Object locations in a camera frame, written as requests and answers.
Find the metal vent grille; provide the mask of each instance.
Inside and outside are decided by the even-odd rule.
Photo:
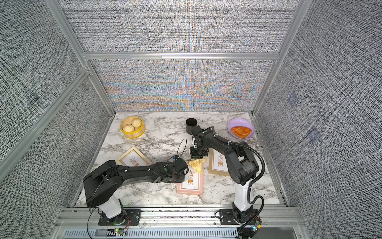
[[[123,238],[107,229],[89,229],[92,238]],[[125,238],[235,238],[236,228],[130,228]],[[63,239],[89,238],[86,229],[68,228]]]

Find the yellow cloth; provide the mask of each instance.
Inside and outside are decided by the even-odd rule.
[[[202,159],[191,159],[188,163],[191,168],[196,169],[196,173],[201,173],[203,171],[203,163],[206,161],[206,158]]]

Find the picture frame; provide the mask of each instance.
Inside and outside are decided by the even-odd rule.
[[[178,183],[176,193],[179,194],[194,194],[202,195],[203,194],[203,171],[196,173],[196,169],[193,169],[189,166],[188,161],[188,174],[185,175],[185,181]]]
[[[227,162],[225,156],[215,151],[213,148],[210,149],[210,165],[208,172],[210,174],[218,174],[222,176],[229,176]]]
[[[134,146],[121,155],[116,160],[116,163],[129,167],[147,166],[152,164],[152,162]]]

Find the red wire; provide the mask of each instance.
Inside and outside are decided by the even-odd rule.
[[[130,219],[129,217],[126,217],[127,218],[127,225],[123,228],[123,230],[125,230],[127,228],[127,230],[129,230],[129,222],[130,222]]]

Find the marble table surface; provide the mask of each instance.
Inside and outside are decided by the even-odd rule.
[[[145,133],[136,139],[126,138],[120,130],[121,122],[130,116],[139,116],[146,125]],[[92,170],[108,160],[116,160],[128,149],[135,146],[153,163],[164,162],[174,154],[182,139],[187,139],[187,148],[181,156],[191,160],[188,148],[192,146],[192,136],[186,133],[186,119],[195,118],[201,128],[215,126],[215,131],[229,140],[240,141],[231,136],[227,123],[232,118],[250,119],[247,112],[128,112],[117,113]],[[261,153],[260,142],[254,135],[246,141]],[[124,206],[129,205],[179,205],[179,204],[232,204],[235,199],[235,183],[229,176],[208,173],[209,159],[203,164],[203,195],[176,193],[177,184],[139,183],[120,187],[114,195]],[[264,176],[252,186],[251,198],[262,195],[265,204],[279,204],[275,187],[268,169]],[[86,206],[85,192],[82,190],[77,207]]]

